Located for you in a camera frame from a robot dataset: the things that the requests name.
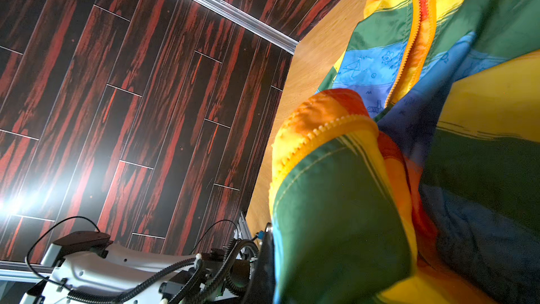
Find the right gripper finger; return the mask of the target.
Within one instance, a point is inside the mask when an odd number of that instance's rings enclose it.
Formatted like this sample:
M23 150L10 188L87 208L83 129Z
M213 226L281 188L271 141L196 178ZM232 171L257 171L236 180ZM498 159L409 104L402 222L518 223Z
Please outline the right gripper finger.
M250 279L242 304L272 304L276 290L275 252L273 226L269 222L257 259L255 271Z

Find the rainbow striped hooded jacket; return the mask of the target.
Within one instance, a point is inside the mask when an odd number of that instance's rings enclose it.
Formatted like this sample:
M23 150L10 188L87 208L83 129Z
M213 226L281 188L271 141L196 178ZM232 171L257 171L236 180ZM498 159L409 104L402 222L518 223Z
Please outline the rainbow striped hooded jacket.
M269 208L275 303L538 303L539 0L367 0Z

